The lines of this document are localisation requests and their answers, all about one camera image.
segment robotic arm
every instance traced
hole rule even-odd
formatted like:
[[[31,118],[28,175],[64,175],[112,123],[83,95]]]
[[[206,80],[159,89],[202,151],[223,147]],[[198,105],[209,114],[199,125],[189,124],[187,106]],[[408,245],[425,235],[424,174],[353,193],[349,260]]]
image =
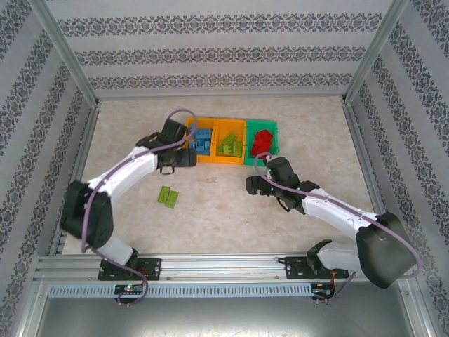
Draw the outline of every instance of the robotic arm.
[[[352,244],[338,244],[324,240],[310,249],[307,264],[316,274],[323,268],[362,272],[373,284],[385,289],[416,264],[414,255],[403,242],[369,221],[380,223],[410,243],[394,214],[364,212],[331,197],[315,183],[308,180],[301,182],[284,157],[268,159],[267,168],[270,181],[305,193],[290,192],[273,186],[261,176],[251,176],[246,179],[249,194],[260,192],[261,195],[274,196],[285,211],[295,209],[326,221],[353,241]]]
[[[139,140],[131,153],[110,170],[87,183],[71,183],[62,211],[61,228],[78,239],[82,238],[86,205],[94,189],[100,185],[89,210],[86,243],[109,260],[135,269],[138,252],[113,235],[112,207],[125,191],[147,174],[157,169],[162,174],[172,174],[175,167],[196,165],[195,149],[179,149],[180,144],[167,150],[157,150],[180,142],[186,131],[183,124],[167,119],[162,132]],[[164,167],[170,167],[171,171],[163,173]],[[111,172],[114,174],[105,181]]]

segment gray wall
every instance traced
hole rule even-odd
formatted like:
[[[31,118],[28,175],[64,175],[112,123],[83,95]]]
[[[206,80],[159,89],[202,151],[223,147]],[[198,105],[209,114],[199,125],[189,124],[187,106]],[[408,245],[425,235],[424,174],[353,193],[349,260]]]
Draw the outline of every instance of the gray wall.
[[[391,0],[48,1],[98,97],[343,94]]]
[[[424,261],[419,278],[449,336],[449,1],[410,1],[352,107],[386,208]]]
[[[90,108],[25,0],[0,4],[0,336],[48,254]]]

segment beige floor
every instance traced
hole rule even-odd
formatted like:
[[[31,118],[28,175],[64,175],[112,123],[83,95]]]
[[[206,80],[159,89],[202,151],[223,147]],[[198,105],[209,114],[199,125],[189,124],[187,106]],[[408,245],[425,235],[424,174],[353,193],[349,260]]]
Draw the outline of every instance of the beige floor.
[[[161,130],[166,116],[185,107],[199,116],[277,120],[280,154],[301,180],[371,211],[340,100],[334,98],[204,98],[102,104],[84,180],[125,157],[143,136]],[[185,120],[182,115],[177,120]],[[322,239],[347,241],[321,220],[286,213],[273,197],[250,196],[251,166],[198,164],[172,176],[153,173],[129,189],[114,209],[114,233],[140,253],[255,253],[306,251]],[[161,186],[180,192],[176,207],[156,202]],[[64,254],[78,254],[68,237]]]

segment lime green block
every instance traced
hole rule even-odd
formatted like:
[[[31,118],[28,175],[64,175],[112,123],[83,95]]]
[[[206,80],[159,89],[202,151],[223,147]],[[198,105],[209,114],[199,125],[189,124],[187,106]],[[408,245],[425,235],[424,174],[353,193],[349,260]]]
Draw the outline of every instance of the lime green block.
[[[222,141],[223,145],[231,145],[237,139],[237,134],[235,132],[231,132],[226,138]]]
[[[162,186],[161,193],[159,193],[159,198],[157,202],[165,204],[167,202],[168,195],[170,194],[170,188],[167,186]]]
[[[224,154],[230,154],[231,153],[231,147],[228,145],[223,145],[223,153]]]
[[[243,145],[240,142],[233,142],[231,145],[231,156],[241,157],[243,152]]]
[[[171,209],[174,209],[178,195],[179,195],[179,192],[170,191],[170,193],[168,194],[167,201],[166,201],[166,206],[170,207]]]

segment black base bracket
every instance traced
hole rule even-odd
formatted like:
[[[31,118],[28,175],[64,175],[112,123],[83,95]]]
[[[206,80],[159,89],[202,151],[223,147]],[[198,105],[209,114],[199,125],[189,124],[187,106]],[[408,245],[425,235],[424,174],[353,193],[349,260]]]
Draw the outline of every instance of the black base bracket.
[[[330,279],[331,270],[322,269],[315,273],[307,264],[306,256],[287,256],[278,258],[278,262],[285,265],[287,279]],[[335,279],[347,279],[347,270],[334,269]]]
[[[141,272],[148,281],[159,281],[161,275],[160,258],[139,258],[137,267],[134,268]],[[122,270],[111,263],[102,260],[100,264],[100,271],[98,272],[98,279],[100,281],[140,281],[141,278],[134,273],[129,273]]]

